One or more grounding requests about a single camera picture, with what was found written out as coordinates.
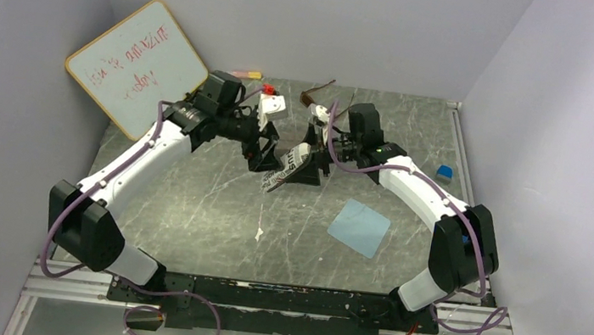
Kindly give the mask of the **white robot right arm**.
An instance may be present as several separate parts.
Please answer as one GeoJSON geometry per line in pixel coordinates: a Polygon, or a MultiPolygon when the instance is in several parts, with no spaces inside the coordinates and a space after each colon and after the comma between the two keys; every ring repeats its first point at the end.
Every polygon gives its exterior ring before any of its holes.
{"type": "Polygon", "coordinates": [[[281,157],[281,167],[264,176],[261,186],[273,191],[284,183],[319,185],[336,165],[365,174],[392,192],[432,233],[428,262],[413,279],[391,293],[387,320],[398,330],[417,322],[419,311],[467,293],[499,267],[493,215],[483,204],[469,205],[445,191],[414,164],[408,153],[384,138],[380,115],[372,103],[352,105],[349,129],[336,128],[333,110],[312,104],[305,138],[281,157]]]}

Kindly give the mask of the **light blue cloth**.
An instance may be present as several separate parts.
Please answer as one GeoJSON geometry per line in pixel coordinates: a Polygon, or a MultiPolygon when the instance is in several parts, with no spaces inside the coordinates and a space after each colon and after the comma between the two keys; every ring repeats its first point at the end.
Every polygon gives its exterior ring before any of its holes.
{"type": "Polygon", "coordinates": [[[391,221],[387,217],[350,198],[327,232],[361,256],[372,259],[390,226],[391,221]]]}

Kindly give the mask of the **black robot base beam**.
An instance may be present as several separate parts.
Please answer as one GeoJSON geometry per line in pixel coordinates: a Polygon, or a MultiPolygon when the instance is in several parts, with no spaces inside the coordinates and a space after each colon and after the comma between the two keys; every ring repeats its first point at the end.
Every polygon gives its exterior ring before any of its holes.
{"type": "Polygon", "coordinates": [[[359,292],[169,272],[160,296],[140,293],[120,278],[107,298],[153,305],[176,329],[280,335],[436,335],[428,309],[407,312],[387,293],[359,292]]]}

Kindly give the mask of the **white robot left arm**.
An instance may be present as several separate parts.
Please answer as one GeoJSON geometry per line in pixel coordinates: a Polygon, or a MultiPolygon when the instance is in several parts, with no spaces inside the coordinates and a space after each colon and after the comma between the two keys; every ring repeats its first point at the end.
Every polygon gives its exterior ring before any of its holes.
{"type": "Polygon", "coordinates": [[[143,303],[159,299],[167,289],[165,265],[126,241],[117,216],[168,165],[217,137],[241,144],[250,171],[278,169],[273,122],[287,116],[286,100],[267,84],[253,93],[256,105],[245,105],[243,82],[216,70],[183,99],[159,101],[157,120],[133,146],[76,184],[52,187],[46,247],[55,244],[80,266],[125,280],[143,303]]]}

